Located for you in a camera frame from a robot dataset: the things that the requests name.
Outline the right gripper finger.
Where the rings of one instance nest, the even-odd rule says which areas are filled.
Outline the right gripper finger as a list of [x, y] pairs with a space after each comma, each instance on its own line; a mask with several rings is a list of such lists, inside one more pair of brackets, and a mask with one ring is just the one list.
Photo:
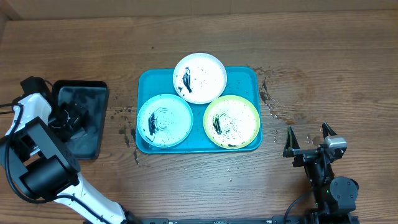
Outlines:
[[296, 151], [299, 150], [297, 138], [295, 137], [294, 131], [291, 126], [287, 128], [287, 141], [285, 144], [285, 151]]
[[322, 133], [324, 139], [328, 136], [336, 136], [334, 130], [332, 130], [332, 128], [326, 122], [322, 124]]

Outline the light blue speckled plate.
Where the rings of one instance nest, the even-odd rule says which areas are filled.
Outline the light blue speckled plate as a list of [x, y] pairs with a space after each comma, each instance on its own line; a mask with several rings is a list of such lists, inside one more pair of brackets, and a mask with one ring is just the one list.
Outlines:
[[187, 138], [193, 127], [193, 112], [188, 103], [173, 94], [148, 99], [137, 115], [141, 138], [154, 147], [173, 147]]

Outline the white speckled plate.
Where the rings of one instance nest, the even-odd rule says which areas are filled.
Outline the white speckled plate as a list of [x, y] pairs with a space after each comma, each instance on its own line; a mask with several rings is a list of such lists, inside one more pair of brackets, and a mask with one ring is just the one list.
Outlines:
[[193, 104], [214, 101], [224, 92], [228, 81], [221, 61], [206, 53], [194, 53], [181, 59], [172, 78], [178, 95]]

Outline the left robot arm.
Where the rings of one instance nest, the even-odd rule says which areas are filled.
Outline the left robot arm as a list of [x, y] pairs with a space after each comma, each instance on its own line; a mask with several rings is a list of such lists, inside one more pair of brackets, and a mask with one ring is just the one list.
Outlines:
[[14, 193], [33, 204], [61, 203], [87, 223], [139, 223], [81, 174], [79, 161], [100, 152], [107, 84], [29, 77], [21, 87], [23, 94], [10, 103], [11, 127], [1, 139], [1, 166]]

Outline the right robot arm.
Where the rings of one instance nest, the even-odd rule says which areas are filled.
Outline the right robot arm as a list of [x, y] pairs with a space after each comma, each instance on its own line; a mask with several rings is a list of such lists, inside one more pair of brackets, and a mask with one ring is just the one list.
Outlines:
[[[303, 167], [310, 180], [311, 190], [292, 202], [286, 210], [283, 223], [358, 223], [351, 216], [356, 210], [358, 183], [348, 177], [335, 177], [331, 164], [341, 159], [347, 150], [346, 140], [336, 134], [327, 123], [322, 124], [323, 142], [315, 149], [301, 150], [292, 127], [287, 129], [284, 157], [292, 157], [294, 167]], [[289, 215], [293, 207], [313, 195], [315, 208], [309, 208], [301, 217]]]

